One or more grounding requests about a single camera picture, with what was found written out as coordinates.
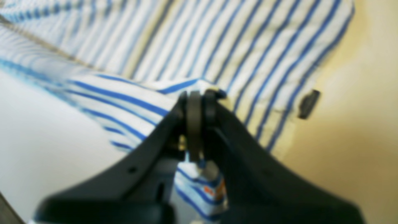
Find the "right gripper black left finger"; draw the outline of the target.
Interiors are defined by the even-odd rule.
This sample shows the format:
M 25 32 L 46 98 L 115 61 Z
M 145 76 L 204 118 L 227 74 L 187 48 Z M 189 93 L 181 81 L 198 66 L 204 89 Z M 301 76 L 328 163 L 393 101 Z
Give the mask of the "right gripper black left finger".
M 37 224 L 174 224 L 169 203 L 180 161 L 203 159 L 202 97 L 184 92 L 133 152 L 102 173 L 47 197 Z

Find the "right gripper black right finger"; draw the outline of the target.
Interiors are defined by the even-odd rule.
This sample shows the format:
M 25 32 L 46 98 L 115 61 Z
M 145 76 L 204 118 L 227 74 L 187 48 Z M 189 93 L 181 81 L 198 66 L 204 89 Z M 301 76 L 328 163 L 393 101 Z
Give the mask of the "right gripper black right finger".
M 228 209 L 222 224 L 364 224 L 359 208 L 304 180 L 274 159 L 243 124 L 218 103 L 222 94 L 203 96 L 206 160 L 224 177 Z

